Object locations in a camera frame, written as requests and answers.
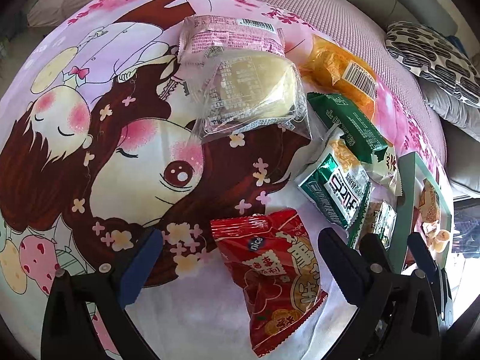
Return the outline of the pink checked sofa cover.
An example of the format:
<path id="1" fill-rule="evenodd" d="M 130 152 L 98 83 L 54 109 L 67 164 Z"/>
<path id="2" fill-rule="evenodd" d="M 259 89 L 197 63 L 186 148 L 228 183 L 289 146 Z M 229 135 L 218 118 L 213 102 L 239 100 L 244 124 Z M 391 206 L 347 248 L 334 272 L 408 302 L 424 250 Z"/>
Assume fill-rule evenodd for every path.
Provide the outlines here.
<path id="1" fill-rule="evenodd" d="M 25 8 L 31 27 L 55 27 L 92 0 L 30 0 Z M 439 162 L 447 144 L 439 116 L 425 104 L 416 77 L 386 50 L 385 32 L 347 0 L 259 0 L 281 13 L 296 15 L 361 57 L 416 120 Z"/>

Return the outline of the grey cushion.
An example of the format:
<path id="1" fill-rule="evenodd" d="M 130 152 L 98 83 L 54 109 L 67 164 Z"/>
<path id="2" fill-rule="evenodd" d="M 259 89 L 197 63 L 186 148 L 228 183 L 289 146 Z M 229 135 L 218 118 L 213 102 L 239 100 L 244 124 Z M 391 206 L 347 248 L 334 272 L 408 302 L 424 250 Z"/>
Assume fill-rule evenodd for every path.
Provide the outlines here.
<path id="1" fill-rule="evenodd" d="M 419 78 L 418 84 L 425 102 L 442 119 L 467 133 L 476 141 L 480 140 L 479 108 L 459 101 L 435 83 Z"/>

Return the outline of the green white Korean snack packet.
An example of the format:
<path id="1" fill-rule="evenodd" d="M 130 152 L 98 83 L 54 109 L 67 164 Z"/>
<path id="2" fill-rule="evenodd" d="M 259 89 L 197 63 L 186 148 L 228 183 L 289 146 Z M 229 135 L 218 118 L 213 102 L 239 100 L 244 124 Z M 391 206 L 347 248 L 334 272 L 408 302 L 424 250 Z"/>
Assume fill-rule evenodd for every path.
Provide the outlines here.
<path id="1" fill-rule="evenodd" d="M 324 217 L 343 229 L 351 227 L 371 194 L 371 182 L 360 160 L 335 125 L 318 158 L 297 175 L 295 183 Z"/>

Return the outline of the pink clear bun packet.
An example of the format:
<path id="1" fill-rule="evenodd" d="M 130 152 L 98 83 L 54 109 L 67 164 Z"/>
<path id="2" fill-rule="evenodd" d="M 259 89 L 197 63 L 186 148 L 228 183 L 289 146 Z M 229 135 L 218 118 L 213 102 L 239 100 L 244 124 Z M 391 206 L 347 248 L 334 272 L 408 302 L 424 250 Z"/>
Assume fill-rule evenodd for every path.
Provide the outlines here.
<path id="1" fill-rule="evenodd" d="M 272 24 L 227 16 L 190 16 L 182 24 L 179 62 L 198 116 L 197 143 L 277 125 L 311 135 L 299 71 Z"/>

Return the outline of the pink cartoon blanket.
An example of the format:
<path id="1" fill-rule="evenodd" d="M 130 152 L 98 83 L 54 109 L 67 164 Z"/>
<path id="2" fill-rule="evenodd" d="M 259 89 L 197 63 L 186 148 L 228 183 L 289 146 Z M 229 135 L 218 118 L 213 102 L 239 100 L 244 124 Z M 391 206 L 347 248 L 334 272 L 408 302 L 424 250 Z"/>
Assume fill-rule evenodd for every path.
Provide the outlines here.
<path id="1" fill-rule="evenodd" d="M 314 35 L 339 44 L 259 0 L 94 0 L 41 42 L 1 99 L 1 317 L 34 359 L 55 271 L 95 272 L 151 225 L 164 249 L 128 308 L 151 348 L 162 359 L 253 359 L 211 220 L 291 207 L 311 238 L 324 225 L 294 183 L 318 140 L 270 125 L 190 144 L 197 111 L 178 45 L 192 15 L 272 24 L 296 64 Z M 376 75 L 375 124 L 405 155 L 405 116 Z"/>

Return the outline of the teal rimmed cardboard tray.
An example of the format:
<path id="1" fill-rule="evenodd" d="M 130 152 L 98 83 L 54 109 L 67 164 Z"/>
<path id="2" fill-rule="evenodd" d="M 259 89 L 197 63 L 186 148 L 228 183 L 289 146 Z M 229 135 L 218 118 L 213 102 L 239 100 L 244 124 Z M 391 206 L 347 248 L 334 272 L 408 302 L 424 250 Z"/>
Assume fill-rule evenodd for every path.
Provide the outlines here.
<path id="1" fill-rule="evenodd" d="M 453 199 L 447 184 L 438 183 L 420 156 L 411 152 L 398 160 L 402 195 L 397 198 L 396 221 L 387 250 L 393 272 L 413 263 L 408 236 L 419 233 L 434 261 L 445 267 L 452 247 Z"/>

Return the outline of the red nice snack bag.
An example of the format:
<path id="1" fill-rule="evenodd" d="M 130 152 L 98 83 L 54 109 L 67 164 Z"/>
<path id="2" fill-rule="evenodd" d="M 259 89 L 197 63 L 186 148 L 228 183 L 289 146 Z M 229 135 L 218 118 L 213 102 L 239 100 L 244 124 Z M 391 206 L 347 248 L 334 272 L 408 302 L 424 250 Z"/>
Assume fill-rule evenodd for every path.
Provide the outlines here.
<path id="1" fill-rule="evenodd" d="M 275 350 L 327 297 L 298 212 L 288 208 L 211 222 L 211 233 L 250 315 L 253 352 Z"/>

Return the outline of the beige orange pastry packet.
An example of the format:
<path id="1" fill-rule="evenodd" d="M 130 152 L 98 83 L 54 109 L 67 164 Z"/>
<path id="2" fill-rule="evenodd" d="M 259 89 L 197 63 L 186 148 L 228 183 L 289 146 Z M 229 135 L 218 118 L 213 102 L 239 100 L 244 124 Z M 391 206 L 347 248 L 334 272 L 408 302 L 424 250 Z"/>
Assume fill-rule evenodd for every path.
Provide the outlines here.
<path id="1" fill-rule="evenodd" d="M 419 211 L 424 223 L 439 223 L 441 219 L 441 207 L 439 194 L 427 179 L 423 180 L 424 187 L 419 201 Z"/>

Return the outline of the clear green round cookie packet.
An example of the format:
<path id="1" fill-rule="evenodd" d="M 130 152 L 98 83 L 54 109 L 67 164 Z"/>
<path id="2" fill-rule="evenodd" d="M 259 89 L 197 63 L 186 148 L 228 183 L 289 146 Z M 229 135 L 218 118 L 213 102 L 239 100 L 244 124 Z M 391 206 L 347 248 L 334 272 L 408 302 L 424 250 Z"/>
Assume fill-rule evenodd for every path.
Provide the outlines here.
<path id="1" fill-rule="evenodd" d="M 395 230 L 396 217 L 396 211 L 386 201 L 363 205 L 349 228 L 347 245 L 358 250 L 361 238 L 373 233 L 379 236 L 383 246 L 388 250 Z"/>

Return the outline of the pale green rice cracker packet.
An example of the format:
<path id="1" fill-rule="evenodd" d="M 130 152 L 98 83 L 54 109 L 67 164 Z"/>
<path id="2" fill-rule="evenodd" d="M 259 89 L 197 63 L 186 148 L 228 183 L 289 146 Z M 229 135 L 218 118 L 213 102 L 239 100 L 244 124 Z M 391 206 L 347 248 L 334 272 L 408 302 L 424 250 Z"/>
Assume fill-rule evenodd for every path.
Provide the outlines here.
<path id="1" fill-rule="evenodd" d="M 367 163 L 366 172 L 370 178 L 388 188 L 396 197 L 402 195 L 402 183 L 395 147 L 388 145 L 385 150 L 375 151 Z"/>

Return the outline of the orange bread packet with barcode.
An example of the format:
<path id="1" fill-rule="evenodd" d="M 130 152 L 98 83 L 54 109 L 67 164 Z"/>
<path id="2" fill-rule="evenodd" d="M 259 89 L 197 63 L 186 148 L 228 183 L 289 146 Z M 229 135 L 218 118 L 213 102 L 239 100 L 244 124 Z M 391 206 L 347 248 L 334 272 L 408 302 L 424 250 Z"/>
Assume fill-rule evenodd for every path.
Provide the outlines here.
<path id="1" fill-rule="evenodd" d="M 373 120 L 377 81 L 373 69 L 363 59 L 314 35 L 312 51 L 299 72 L 316 88 L 349 98 L 370 121 Z"/>

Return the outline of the small jelly cup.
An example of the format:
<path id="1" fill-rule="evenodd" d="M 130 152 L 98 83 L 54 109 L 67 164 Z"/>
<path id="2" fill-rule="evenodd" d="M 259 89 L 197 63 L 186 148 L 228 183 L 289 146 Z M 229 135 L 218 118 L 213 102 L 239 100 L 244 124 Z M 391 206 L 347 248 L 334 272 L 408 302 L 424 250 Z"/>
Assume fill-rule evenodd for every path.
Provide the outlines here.
<path id="1" fill-rule="evenodd" d="M 444 229 L 437 229 L 427 234 L 427 245 L 431 251 L 442 253 L 448 242 L 450 241 L 452 234 Z"/>

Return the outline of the dark green snack packet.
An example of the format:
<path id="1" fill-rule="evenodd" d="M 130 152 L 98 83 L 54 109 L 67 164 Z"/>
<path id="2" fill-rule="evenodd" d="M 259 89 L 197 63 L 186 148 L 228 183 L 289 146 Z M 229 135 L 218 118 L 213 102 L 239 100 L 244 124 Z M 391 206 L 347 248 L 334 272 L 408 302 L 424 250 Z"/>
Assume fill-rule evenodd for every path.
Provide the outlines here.
<path id="1" fill-rule="evenodd" d="M 342 94 L 307 93 L 307 100 L 327 128 L 338 125 L 349 150 L 361 161 L 383 161 L 388 144 L 367 116 Z"/>

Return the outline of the black white patterned pillow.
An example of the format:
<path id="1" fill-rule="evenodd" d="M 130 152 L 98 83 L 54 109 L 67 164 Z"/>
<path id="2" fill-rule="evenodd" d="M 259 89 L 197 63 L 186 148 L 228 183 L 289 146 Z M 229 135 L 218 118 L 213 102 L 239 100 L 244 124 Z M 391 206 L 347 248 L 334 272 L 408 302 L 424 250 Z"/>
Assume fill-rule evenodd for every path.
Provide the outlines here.
<path id="1" fill-rule="evenodd" d="M 423 24 L 397 21 L 387 27 L 385 48 L 411 74 L 479 107 L 478 70 L 439 32 Z"/>

